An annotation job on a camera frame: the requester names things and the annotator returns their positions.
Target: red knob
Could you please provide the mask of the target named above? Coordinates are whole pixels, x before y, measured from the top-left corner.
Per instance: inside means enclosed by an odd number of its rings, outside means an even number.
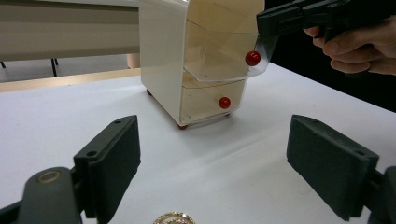
[[[219,99],[219,106],[223,109],[227,109],[231,105],[231,100],[228,97],[221,97]]]
[[[262,59],[262,56],[260,55],[259,52],[253,50],[247,53],[247,56],[245,56],[245,62],[247,62],[247,65],[249,66],[256,66],[259,64],[260,60]]]

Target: transparent drawer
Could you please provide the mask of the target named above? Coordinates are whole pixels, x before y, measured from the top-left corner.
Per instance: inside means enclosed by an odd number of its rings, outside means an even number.
[[[189,124],[235,111],[240,106],[245,83],[245,80],[199,82],[185,73],[180,122]]]
[[[256,45],[257,38],[257,34],[208,31],[187,21],[184,69],[200,81],[257,76],[268,66],[264,48]]]
[[[193,0],[186,20],[184,69],[200,81],[245,79],[265,71],[268,60],[257,41],[262,0]]]

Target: floor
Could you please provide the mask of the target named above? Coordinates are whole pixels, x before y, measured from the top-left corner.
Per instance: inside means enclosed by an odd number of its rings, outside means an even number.
[[[6,68],[0,66],[0,82],[22,81],[46,77],[56,78],[52,73],[50,59],[4,62],[4,64]],[[128,68],[126,55],[121,54],[58,59],[56,72],[58,77],[65,77],[126,68]]]

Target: plastic cabinet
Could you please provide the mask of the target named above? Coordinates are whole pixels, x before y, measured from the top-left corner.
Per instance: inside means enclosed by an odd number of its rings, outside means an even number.
[[[264,0],[140,0],[141,78],[176,121],[225,116],[268,65],[256,15]]]

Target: screw hole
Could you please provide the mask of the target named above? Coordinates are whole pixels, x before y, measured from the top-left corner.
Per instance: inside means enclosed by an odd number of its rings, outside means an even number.
[[[87,153],[87,156],[92,157],[94,155],[96,155],[97,152],[95,151],[90,151],[89,153]]]

